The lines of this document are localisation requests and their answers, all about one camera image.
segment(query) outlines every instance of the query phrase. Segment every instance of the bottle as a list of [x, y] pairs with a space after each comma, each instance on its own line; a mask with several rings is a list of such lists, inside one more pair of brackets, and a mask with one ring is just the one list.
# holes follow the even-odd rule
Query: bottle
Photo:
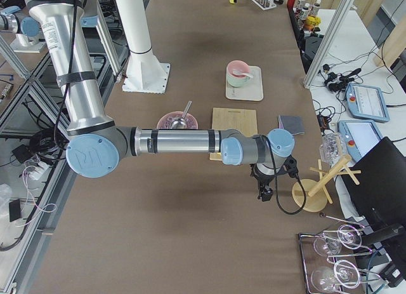
[[300, 10], [299, 20], [305, 21], [310, 12], [310, 4], [306, 3]]
[[309, 12], [309, 16], [317, 17], [321, 2], [322, 2], [322, 0], [316, 0], [316, 3], [313, 5], [313, 8]]
[[298, 3], [296, 4], [296, 11], [294, 13], [297, 15], [300, 14], [300, 11], [305, 4], [306, 0], [298, 0]]

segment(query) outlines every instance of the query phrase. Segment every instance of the clear plastic bag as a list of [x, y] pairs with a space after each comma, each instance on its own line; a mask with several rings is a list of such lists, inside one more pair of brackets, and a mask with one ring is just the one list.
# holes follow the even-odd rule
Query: clear plastic bag
[[0, 217], [8, 216], [8, 203], [13, 191], [7, 184], [0, 185]]
[[340, 158], [347, 154], [347, 148], [343, 136], [340, 133], [330, 133], [323, 136], [323, 144], [320, 146], [320, 157], [323, 162], [336, 164]]

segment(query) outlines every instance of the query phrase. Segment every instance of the power strip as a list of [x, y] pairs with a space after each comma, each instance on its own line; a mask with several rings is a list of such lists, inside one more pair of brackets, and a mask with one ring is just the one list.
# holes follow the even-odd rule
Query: power strip
[[34, 168], [34, 170], [31, 170], [28, 173], [28, 176], [30, 177], [31, 180], [38, 181], [42, 177], [42, 175], [45, 173], [45, 171], [48, 170], [48, 168], [49, 168], [49, 165], [47, 163], [40, 161], [38, 163], [38, 166], [36, 166]]

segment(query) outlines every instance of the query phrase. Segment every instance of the white pillar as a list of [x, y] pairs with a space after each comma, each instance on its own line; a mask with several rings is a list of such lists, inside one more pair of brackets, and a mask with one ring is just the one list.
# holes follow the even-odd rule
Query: white pillar
[[165, 93], [170, 66], [155, 57], [143, 0], [115, 0], [131, 50], [123, 91]]

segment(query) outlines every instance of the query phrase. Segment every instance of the pink bowl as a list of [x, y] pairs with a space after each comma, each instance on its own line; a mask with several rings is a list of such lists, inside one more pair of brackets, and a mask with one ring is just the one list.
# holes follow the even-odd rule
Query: pink bowl
[[234, 77], [243, 78], [245, 77], [244, 75], [234, 75], [233, 70], [239, 70], [242, 73], [249, 73], [249, 65], [247, 65], [244, 61], [241, 60], [231, 61], [227, 65], [227, 73], [229, 73]]
[[[161, 117], [158, 122], [157, 129], [170, 129], [169, 125], [171, 124], [172, 120], [176, 117], [181, 117], [183, 114], [182, 111], [175, 111], [170, 112]], [[197, 120], [191, 114], [186, 114], [185, 118], [187, 129], [197, 129]]]

